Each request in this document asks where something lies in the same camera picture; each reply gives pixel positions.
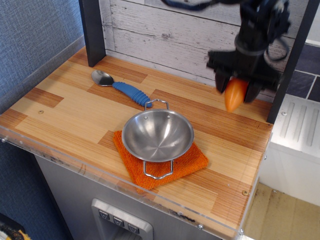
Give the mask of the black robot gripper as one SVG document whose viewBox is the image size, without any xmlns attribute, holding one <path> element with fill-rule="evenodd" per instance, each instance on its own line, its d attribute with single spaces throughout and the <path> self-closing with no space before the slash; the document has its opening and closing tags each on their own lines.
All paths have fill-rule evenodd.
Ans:
<svg viewBox="0 0 320 240">
<path fill-rule="evenodd" d="M 261 89 L 275 91 L 281 74 L 266 62 L 265 52 L 283 33 L 275 28 L 241 27 L 234 40 L 235 50 L 209 51 L 206 66 L 215 72 L 217 90 L 223 93 L 230 78 L 236 77 L 249 82 L 245 103 L 253 102 Z"/>
</svg>

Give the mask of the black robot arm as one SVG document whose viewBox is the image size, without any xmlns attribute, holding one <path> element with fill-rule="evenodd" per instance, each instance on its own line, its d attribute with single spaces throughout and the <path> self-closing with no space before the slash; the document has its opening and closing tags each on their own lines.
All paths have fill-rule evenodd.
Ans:
<svg viewBox="0 0 320 240">
<path fill-rule="evenodd" d="M 265 56 L 275 40 L 289 52 L 287 43 L 281 39 L 291 25 L 287 0 L 207 0 L 194 4 L 165 0 L 164 4 L 188 11 L 202 11 L 217 4 L 238 4 L 241 25 L 234 39 L 235 50 L 208 52 L 206 66 L 215 72 L 216 88 L 224 93 L 232 78 L 244 80 L 248 83 L 245 103 L 251 103 L 262 90 L 277 89 L 281 74 L 266 62 Z"/>
</svg>

